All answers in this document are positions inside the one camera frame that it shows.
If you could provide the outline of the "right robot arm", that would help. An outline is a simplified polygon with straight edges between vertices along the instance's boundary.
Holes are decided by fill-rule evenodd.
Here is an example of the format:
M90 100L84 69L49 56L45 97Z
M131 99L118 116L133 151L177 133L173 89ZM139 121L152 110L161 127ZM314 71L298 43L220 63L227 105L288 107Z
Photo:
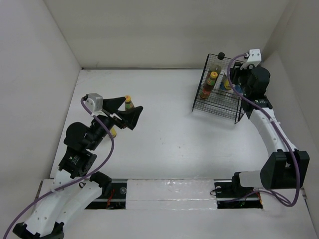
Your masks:
M266 96L270 72L261 66L236 62L230 68L230 79L241 88L244 113L260 134L269 155L261 170L235 173L237 180L230 184L231 192L242 196L249 188L301 188L310 157L291 143L275 117Z

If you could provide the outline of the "white jar silver lid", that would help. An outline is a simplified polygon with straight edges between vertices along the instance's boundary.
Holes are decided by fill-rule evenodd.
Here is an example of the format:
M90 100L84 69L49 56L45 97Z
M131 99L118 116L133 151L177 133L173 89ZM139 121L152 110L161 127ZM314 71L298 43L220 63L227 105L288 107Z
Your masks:
M240 87L240 85L235 85L235 90L238 92L238 93L242 93L242 89Z
M224 90L224 91L230 91L230 90L232 90L232 88L231 88L231 86L230 86L230 83L229 83L229 81L228 81L227 73L224 73L219 88L220 88L221 90Z

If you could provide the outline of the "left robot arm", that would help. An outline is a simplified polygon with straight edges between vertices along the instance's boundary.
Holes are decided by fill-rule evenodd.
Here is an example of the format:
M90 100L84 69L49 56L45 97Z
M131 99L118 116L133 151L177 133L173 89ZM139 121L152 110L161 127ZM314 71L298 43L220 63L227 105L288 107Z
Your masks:
M121 111L126 97L104 99L96 93L86 94L80 103L92 117L90 126L72 123L66 130L66 152L58 165L50 190L35 199L33 213L24 222L14 219L4 234L13 232L20 239L62 239L64 229L90 203L111 193L112 179L100 169L115 148L110 132L117 126L133 130L143 111L142 106Z

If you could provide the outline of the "small yellow bottle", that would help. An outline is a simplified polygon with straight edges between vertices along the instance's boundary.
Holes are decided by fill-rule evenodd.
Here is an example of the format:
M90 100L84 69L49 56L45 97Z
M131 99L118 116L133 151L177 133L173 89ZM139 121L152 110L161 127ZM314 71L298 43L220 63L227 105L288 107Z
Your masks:
M223 90L226 90L226 91L232 90L232 87L231 87L231 85L230 85L228 79L222 80L221 88L222 88Z
M115 137L117 136L117 133L116 133L116 131L115 131L114 128L111 128L111 129L110 129L110 133L111 133L111 135L112 135L113 138L115 138Z

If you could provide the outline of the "tall clear black-cap bottle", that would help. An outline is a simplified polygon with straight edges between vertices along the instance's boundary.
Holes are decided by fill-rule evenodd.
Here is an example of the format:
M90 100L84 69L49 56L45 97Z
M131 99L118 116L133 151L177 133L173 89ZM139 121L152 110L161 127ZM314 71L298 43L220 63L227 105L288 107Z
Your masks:
M216 60L212 62L211 65L209 66L209 71L216 72L219 75L222 71L222 63L223 63L224 57L225 57L225 54L223 52L219 52Z

